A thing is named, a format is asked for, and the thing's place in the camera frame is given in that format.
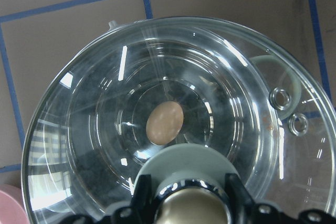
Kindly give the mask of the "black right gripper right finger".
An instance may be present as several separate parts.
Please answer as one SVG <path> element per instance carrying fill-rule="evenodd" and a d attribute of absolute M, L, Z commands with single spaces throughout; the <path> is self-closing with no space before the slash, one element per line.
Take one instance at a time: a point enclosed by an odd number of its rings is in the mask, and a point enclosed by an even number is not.
<path fill-rule="evenodd" d="M 302 211 L 292 218 L 268 203 L 256 203 L 237 174 L 225 175 L 225 192 L 233 223 L 335 223 L 335 217 L 317 209 Z"/>

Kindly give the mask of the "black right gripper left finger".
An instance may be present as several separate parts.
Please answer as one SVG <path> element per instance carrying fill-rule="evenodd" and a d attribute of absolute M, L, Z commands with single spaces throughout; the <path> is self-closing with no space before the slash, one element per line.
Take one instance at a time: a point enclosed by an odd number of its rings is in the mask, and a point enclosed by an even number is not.
<path fill-rule="evenodd" d="M 88 215 L 72 215 L 64 218 L 63 223 L 145 223 L 144 213 L 150 206 L 152 193 L 151 175 L 140 175 L 131 202 L 126 207 L 115 210 L 111 215 L 94 221 Z"/>

